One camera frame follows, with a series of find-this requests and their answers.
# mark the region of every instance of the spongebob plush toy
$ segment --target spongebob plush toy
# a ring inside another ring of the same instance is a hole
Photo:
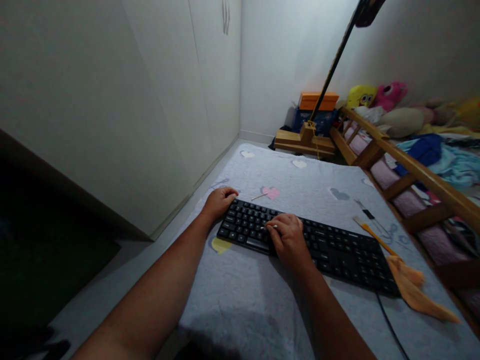
[[[368,85],[357,85],[350,89],[346,99],[346,107],[348,109],[366,106],[367,108],[373,103],[377,95],[377,88]]]

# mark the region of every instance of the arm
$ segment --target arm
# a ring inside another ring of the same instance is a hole
[[[306,296],[315,344],[321,358],[375,359],[324,277],[315,268],[299,218],[293,214],[280,214],[269,221],[266,228],[280,261],[293,273]]]
[[[73,359],[150,359],[180,320],[214,221],[238,192],[214,190],[195,220],[137,281]]]

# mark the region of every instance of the hand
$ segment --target hand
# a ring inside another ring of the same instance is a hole
[[[213,223],[225,214],[238,195],[239,192],[233,187],[219,187],[210,193],[200,214],[206,216]]]
[[[280,261],[297,278],[315,269],[305,243],[304,225],[298,217],[293,214],[280,214],[267,222],[265,227],[270,232]]]

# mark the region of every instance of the blue box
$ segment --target blue box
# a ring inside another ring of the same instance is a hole
[[[291,131],[294,133],[299,134],[300,130],[302,129],[302,125],[304,122],[310,119],[312,116],[312,110],[300,110],[297,106],[295,109],[295,115],[293,116],[293,125]],[[315,135],[329,137],[330,136],[330,128],[337,117],[337,110],[333,111],[319,111],[317,112],[315,119],[313,122],[315,123]]]

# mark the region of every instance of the wooden bed frame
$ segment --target wooden bed frame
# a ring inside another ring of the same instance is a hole
[[[475,318],[455,294],[456,290],[480,288],[480,259],[437,266],[428,255],[422,242],[415,236],[419,231],[429,228],[455,215],[461,217],[477,234],[480,234],[480,209],[463,194],[453,188],[450,184],[443,181],[424,165],[391,144],[389,142],[389,136],[377,129],[375,125],[372,125],[363,117],[345,107],[342,107],[338,113],[339,125],[337,128],[332,127],[330,129],[332,141],[338,147],[348,165],[362,168],[368,178],[372,181],[393,214],[402,224],[405,231],[410,235],[412,242],[423,255],[427,264],[440,279],[473,332],[480,339],[479,320]],[[348,140],[345,140],[345,134],[354,121],[358,126]],[[364,129],[372,137],[372,141],[357,156],[350,148],[349,144],[358,134],[360,129]],[[408,173],[393,183],[390,187],[383,190],[372,176],[371,167],[380,160],[385,153],[390,154],[397,162],[402,164]],[[413,216],[403,217],[392,203],[392,200],[405,190],[408,190],[416,181],[422,182],[441,200],[441,202],[429,206]]]

